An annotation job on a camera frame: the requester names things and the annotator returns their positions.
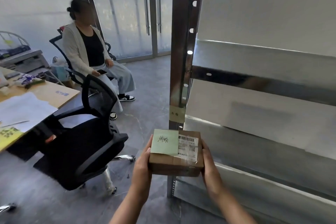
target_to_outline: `hand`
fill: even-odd
[[[149,188],[152,181],[152,172],[148,169],[148,160],[149,153],[151,152],[152,140],[153,135],[151,135],[142,154],[135,162],[132,183],[129,188],[129,192],[135,193],[135,197],[139,198],[142,204],[144,204],[148,199]]]
[[[98,71],[96,71],[96,70],[93,70],[91,72],[91,74],[94,75],[94,76],[100,76],[100,73]]]
[[[113,67],[113,61],[111,59],[106,59],[105,60],[105,64],[107,65],[107,67]]]
[[[204,171],[202,171],[203,181],[211,199],[218,204],[220,197],[224,194],[225,188],[212,159],[209,147],[202,140]]]

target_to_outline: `concrete floor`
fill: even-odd
[[[122,103],[124,112],[115,121],[120,132],[129,139],[121,154],[139,155],[154,128],[168,129],[170,56],[128,63],[137,90],[134,102]],[[81,105],[78,96],[59,112]],[[73,127],[91,119],[77,115],[63,119]],[[0,153],[0,205],[15,202],[14,213],[0,214],[0,224],[107,224],[130,186],[134,164],[128,161],[109,164],[111,179],[118,187],[113,196],[104,194],[103,178],[87,182],[86,189],[66,191],[57,182],[33,168],[42,154],[27,162],[7,153]],[[177,198],[168,199],[167,177],[154,175],[149,199],[137,223],[224,223],[224,220]]]

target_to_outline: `metal rack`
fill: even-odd
[[[201,2],[173,0],[169,129],[197,130],[202,137],[218,138],[215,143],[223,147],[213,152],[216,166],[258,223],[332,223],[336,176],[321,167],[334,169],[335,160],[199,118],[175,119],[171,114],[185,113],[193,79],[336,106],[336,58],[197,40]],[[266,65],[259,66],[261,61]],[[219,141],[219,135],[225,138]],[[167,196],[221,215],[201,179],[168,177]]]

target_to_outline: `black mesh office chair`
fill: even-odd
[[[78,83],[79,85],[82,86],[82,82],[80,82],[76,76],[78,76],[82,81],[84,81],[85,79],[85,75],[78,72],[78,71],[75,71],[71,65],[71,62],[69,61],[69,59],[67,58],[67,56],[65,55],[64,51],[63,51],[63,43],[62,43],[62,34],[57,36],[57,37],[54,37],[53,39],[50,39],[49,40],[50,43],[52,43],[60,52],[61,54],[63,55],[63,57],[65,58],[66,62],[68,63],[68,68],[67,68],[67,71],[69,73],[69,76],[71,78],[72,81],[74,81],[75,83]],[[105,45],[107,46],[107,52],[109,54],[109,56],[111,57],[111,59],[113,60],[116,60],[116,57],[113,56],[111,53],[109,53],[110,49],[111,49],[111,45],[109,43],[105,43]]]
[[[86,97],[90,88],[97,89],[97,92]],[[121,134],[110,120],[111,109],[117,101],[112,90],[89,74],[83,82],[82,101],[86,113],[96,118],[68,129],[55,120],[77,113],[60,114],[46,120],[48,128],[57,137],[48,144],[41,144],[40,151],[45,156],[35,164],[39,170],[57,180],[67,190],[76,189],[87,180],[108,172],[107,164],[112,160],[135,161],[135,156],[116,157],[123,149],[128,135]]]

